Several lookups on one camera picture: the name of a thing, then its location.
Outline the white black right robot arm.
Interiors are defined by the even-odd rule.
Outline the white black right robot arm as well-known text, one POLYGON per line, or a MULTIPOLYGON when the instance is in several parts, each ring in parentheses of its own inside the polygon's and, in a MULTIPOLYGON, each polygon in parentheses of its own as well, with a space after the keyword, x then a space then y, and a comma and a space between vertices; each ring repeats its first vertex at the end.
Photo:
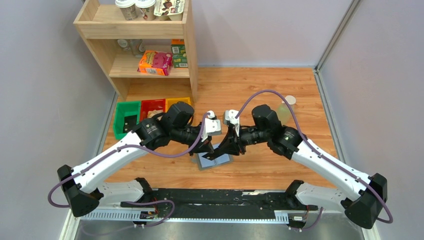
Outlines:
POLYGON ((239 127, 237 113, 233 109, 224 113, 227 134, 213 153, 205 154, 204 158, 239 156, 249 145, 266 143, 273 153, 314 170, 335 185, 335 188, 319 187, 294 180, 286 189, 285 202, 289 208, 316 205, 343 212, 364 229, 374 226, 388 199, 388 181, 383 175, 368 175, 321 151, 297 129, 282 125, 277 113, 266 104, 252 110, 253 126, 239 127))

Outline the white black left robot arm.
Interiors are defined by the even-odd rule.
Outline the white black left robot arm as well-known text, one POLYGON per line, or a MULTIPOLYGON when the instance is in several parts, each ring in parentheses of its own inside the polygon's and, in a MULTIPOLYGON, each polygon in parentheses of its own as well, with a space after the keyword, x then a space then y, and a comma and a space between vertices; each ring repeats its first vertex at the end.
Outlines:
POLYGON ((67 204, 53 202, 53 190, 48 202, 57 208, 70 208, 74 217, 82 217, 101 203, 132 201, 148 207, 153 201, 151 191, 136 180, 127 184, 107 184, 104 181, 147 154, 161 158, 177 158, 185 154, 213 153, 212 136, 221 133, 221 122, 213 111, 206 112, 199 125, 191 121, 194 108, 182 101, 174 103, 166 112, 145 118, 134 126, 115 145, 80 165, 63 165, 57 170, 59 183, 67 204))

